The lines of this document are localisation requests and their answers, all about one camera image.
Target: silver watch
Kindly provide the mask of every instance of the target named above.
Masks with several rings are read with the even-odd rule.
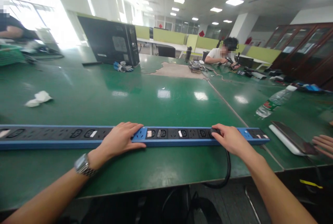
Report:
[[[88,177],[92,177],[97,172],[97,170],[89,168],[89,159],[87,154],[83,154],[76,160],[74,168],[76,173],[83,174]]]

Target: yellow tape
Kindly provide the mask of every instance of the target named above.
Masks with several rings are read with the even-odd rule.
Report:
[[[317,188],[323,189],[322,186],[318,186],[316,183],[308,182],[308,181],[304,181],[304,180],[299,180],[299,181],[303,184],[307,184],[307,185],[310,185],[310,186],[316,186]]]

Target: blue power strip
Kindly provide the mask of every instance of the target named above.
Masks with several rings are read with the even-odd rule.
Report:
[[[112,126],[0,125],[0,150],[96,148]],[[237,128],[251,145],[270,139],[259,128]],[[218,146],[209,127],[142,127],[132,142],[147,147]]]

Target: green tabletop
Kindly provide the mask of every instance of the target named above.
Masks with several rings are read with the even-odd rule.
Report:
[[[210,83],[217,89],[241,119],[250,127],[261,128],[271,141],[266,144],[272,155],[284,169],[312,166],[311,162],[301,156],[292,154],[286,146],[269,129],[271,121],[280,121],[291,127],[305,141],[310,142],[315,135],[333,136],[333,107],[317,101],[332,101],[331,95],[307,94],[293,92],[291,99],[269,117],[263,119],[256,115],[256,110],[274,93],[285,89],[271,80],[258,80],[231,73],[228,67],[212,65],[221,76],[211,77]],[[311,156],[317,165],[333,164],[325,155]]]
[[[0,67],[1,124],[203,126],[242,121],[205,80],[155,76],[162,62],[184,60],[142,55],[134,72],[112,65],[84,68],[95,61],[89,48],[63,51],[65,58],[36,65]],[[45,90],[52,101],[24,104]],[[263,147],[255,147],[274,171],[282,168]],[[20,150],[0,152],[0,209],[17,208],[71,169],[89,150]],[[248,176],[243,162],[231,156],[231,177]],[[114,159],[91,180],[79,197],[169,187],[223,179],[222,147],[146,148]]]

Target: black computer tower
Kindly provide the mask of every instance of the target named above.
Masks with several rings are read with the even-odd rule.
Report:
[[[78,16],[97,61],[136,67],[140,63],[135,26]]]

